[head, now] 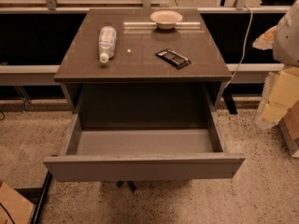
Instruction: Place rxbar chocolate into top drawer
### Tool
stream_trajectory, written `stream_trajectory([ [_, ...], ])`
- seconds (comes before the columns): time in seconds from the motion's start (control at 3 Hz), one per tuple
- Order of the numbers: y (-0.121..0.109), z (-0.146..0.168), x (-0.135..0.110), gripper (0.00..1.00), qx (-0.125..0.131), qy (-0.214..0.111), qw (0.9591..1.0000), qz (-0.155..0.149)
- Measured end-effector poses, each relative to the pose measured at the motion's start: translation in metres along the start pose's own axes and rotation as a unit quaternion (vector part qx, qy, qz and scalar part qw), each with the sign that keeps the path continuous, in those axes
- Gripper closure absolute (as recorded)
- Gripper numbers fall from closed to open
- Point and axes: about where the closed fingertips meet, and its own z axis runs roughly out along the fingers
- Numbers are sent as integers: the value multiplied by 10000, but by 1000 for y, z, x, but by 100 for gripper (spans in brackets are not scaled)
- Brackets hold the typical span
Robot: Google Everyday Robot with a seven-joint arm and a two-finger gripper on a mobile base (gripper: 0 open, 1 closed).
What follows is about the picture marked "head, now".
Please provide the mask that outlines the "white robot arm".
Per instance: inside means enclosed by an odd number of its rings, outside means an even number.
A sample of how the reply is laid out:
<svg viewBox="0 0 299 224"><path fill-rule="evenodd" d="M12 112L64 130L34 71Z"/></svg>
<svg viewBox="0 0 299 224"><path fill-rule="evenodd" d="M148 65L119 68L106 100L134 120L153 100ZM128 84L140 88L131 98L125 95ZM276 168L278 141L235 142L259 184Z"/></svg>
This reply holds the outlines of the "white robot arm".
<svg viewBox="0 0 299 224"><path fill-rule="evenodd" d="M299 0L278 22L274 34L273 56L280 63L299 66Z"/></svg>

